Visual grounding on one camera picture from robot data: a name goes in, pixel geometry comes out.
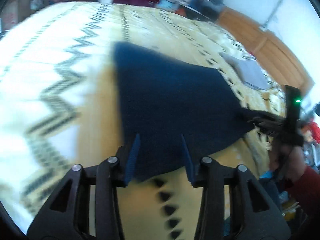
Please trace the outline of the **red sleeve forearm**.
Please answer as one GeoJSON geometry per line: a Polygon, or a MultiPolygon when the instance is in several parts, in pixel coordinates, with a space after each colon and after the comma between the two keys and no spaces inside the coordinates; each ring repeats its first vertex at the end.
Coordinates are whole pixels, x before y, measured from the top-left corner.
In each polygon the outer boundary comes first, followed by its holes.
{"type": "Polygon", "coordinates": [[[319,220],[320,184],[315,170],[307,166],[304,174],[287,191],[308,216],[319,220]]]}

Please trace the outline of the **person's right hand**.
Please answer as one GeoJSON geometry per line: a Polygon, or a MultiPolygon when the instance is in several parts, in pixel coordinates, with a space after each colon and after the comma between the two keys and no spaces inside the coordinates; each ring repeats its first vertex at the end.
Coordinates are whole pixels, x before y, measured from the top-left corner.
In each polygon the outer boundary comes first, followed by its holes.
{"type": "Polygon", "coordinates": [[[277,139],[273,139],[269,155],[269,168],[272,172],[280,167],[280,159],[284,159],[284,177],[292,182],[298,181],[305,172],[306,163],[304,153],[299,146],[283,144],[277,139]]]}

